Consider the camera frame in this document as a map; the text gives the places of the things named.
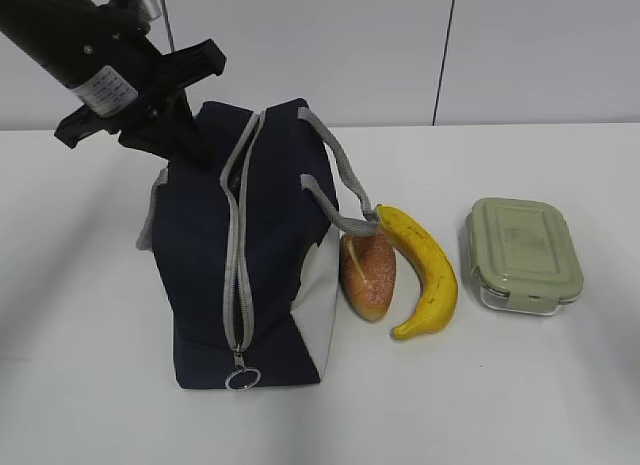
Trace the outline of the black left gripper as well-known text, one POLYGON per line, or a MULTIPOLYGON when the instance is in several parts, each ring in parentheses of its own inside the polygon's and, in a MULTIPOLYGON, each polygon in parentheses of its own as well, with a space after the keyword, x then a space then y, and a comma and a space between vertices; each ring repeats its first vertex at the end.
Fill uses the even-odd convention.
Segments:
POLYGON ((219 76, 226 56, 210 39, 163 55, 148 40, 127 52, 123 65, 107 64, 73 90, 83 102, 54 136, 70 148, 100 131, 125 148, 170 160, 188 159, 200 169, 212 152, 200 134, 185 89, 219 76))

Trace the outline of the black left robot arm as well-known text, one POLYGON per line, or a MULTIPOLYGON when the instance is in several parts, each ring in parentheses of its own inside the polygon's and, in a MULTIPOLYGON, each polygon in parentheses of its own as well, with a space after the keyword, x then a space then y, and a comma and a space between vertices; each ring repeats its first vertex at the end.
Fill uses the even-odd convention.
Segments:
POLYGON ((164 0, 1 0, 1 32, 82 103, 54 135, 69 148, 105 131, 129 149, 199 168, 212 151, 185 90, 219 76, 226 57, 207 39, 164 54, 148 39, 164 0))

